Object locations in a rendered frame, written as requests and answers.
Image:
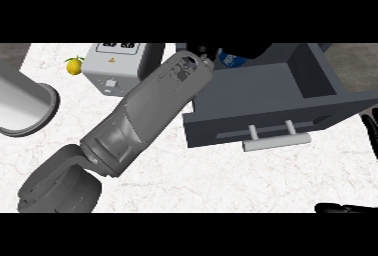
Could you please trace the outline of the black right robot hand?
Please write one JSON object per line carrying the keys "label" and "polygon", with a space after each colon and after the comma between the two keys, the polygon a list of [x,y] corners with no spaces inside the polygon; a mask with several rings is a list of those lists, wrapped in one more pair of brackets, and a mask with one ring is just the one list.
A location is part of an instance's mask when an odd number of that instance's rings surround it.
{"label": "black right robot hand", "polygon": [[[361,112],[361,119],[366,128],[372,151],[378,159],[378,104]],[[315,212],[378,214],[378,207],[340,205],[337,203],[318,203],[315,205]]]}

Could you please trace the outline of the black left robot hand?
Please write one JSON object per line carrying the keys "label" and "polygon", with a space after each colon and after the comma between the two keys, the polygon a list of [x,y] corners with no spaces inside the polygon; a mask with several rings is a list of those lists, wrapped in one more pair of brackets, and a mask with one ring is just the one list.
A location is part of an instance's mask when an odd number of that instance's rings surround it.
{"label": "black left robot hand", "polygon": [[256,59],[266,52],[271,46],[271,43],[259,42],[188,43],[186,49],[195,55],[206,55],[207,58],[214,61],[219,51],[247,59]]}

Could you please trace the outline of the blue can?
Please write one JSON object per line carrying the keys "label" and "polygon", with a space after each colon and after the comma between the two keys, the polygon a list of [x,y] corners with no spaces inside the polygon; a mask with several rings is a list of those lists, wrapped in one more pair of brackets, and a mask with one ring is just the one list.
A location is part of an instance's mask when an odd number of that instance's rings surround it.
{"label": "blue can", "polygon": [[232,54],[226,54],[223,50],[219,50],[219,59],[222,64],[228,67],[228,68],[238,68],[241,67],[248,59],[245,57],[232,55]]}

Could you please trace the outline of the dark grey open drawer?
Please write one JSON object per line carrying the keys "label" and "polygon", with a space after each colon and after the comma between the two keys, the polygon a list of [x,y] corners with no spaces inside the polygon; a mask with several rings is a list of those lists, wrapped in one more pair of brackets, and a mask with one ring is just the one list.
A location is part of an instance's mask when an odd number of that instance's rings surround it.
{"label": "dark grey open drawer", "polygon": [[[265,54],[238,68],[216,62],[214,78],[194,100],[191,113],[216,113],[242,101],[273,100],[293,102],[296,97],[315,98],[350,92],[325,56],[327,43],[276,43]],[[299,134],[294,124],[285,121],[290,134],[282,138],[259,138],[250,126],[251,140],[238,141],[247,151],[304,144],[310,133]]]}

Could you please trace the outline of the dark grey drawer front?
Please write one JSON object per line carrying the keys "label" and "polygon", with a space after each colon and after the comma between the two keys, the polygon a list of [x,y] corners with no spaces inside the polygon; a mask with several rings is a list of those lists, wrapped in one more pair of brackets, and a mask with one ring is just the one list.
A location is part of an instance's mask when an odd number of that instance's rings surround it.
{"label": "dark grey drawer front", "polygon": [[183,115],[188,147],[251,140],[250,126],[259,138],[290,134],[285,121],[299,134],[325,130],[378,103],[378,91],[344,93],[315,98],[296,97],[293,102],[247,100],[238,109]]}

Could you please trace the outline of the white box appliance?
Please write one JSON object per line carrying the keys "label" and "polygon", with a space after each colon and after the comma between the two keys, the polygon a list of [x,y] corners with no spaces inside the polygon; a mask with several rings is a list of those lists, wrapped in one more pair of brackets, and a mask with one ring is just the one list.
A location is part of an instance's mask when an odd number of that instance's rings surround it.
{"label": "white box appliance", "polygon": [[124,97],[161,65],[164,43],[95,43],[82,70],[101,93]]}

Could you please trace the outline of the yellow lemon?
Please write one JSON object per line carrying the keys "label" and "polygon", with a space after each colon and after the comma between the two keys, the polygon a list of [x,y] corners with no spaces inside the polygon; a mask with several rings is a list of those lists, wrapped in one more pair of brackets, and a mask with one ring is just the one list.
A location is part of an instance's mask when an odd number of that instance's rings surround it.
{"label": "yellow lemon", "polygon": [[82,65],[84,58],[77,56],[76,58],[68,58],[65,60],[67,63],[67,71],[71,75],[79,75],[82,73]]}

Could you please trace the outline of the pale grey rounded appliance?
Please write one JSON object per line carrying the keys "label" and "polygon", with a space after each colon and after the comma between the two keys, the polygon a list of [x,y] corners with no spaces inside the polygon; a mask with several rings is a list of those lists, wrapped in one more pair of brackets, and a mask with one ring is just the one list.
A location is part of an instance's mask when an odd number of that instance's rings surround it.
{"label": "pale grey rounded appliance", "polygon": [[0,134],[25,137],[56,115],[61,97],[56,89],[36,83],[0,60]]}

